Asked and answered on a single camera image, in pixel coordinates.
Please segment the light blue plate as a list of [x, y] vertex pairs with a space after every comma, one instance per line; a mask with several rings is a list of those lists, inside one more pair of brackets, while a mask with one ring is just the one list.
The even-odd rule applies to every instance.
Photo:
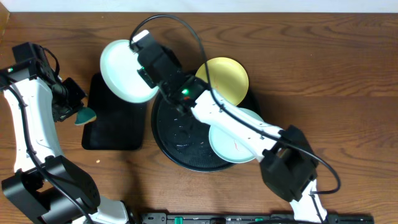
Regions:
[[115, 40], [102, 51], [100, 70], [105, 84], [117, 97], [130, 103], [145, 103], [155, 97], [159, 88], [149, 87], [138, 74], [141, 65], [137, 56], [128, 40]]
[[208, 137], [214, 153], [227, 162], [240, 164], [255, 159], [242, 144], [215, 126], [210, 126]]

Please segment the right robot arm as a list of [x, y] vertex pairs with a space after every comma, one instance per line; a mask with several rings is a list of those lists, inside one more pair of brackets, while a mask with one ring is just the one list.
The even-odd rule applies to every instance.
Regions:
[[323, 223], [327, 212], [317, 191], [317, 166], [303, 132], [295, 126], [283, 130], [250, 117], [227, 102], [203, 80], [186, 75], [174, 53], [150, 34], [131, 39], [139, 75], [180, 113], [190, 113], [202, 123], [221, 129], [245, 146], [258, 160], [265, 185], [290, 203], [299, 223]]

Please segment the green yellow sponge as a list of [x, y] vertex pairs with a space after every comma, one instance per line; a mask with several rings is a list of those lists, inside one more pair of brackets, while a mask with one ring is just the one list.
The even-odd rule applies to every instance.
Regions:
[[75, 125], [81, 126], [96, 120], [96, 113], [88, 107], [83, 107], [77, 112]]

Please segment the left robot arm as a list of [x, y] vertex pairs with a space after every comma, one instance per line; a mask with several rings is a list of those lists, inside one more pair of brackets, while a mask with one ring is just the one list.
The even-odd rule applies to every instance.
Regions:
[[125, 204], [100, 195], [93, 178], [64, 156], [43, 80], [51, 72], [37, 59], [1, 70], [17, 147], [3, 194], [33, 223], [129, 223]]

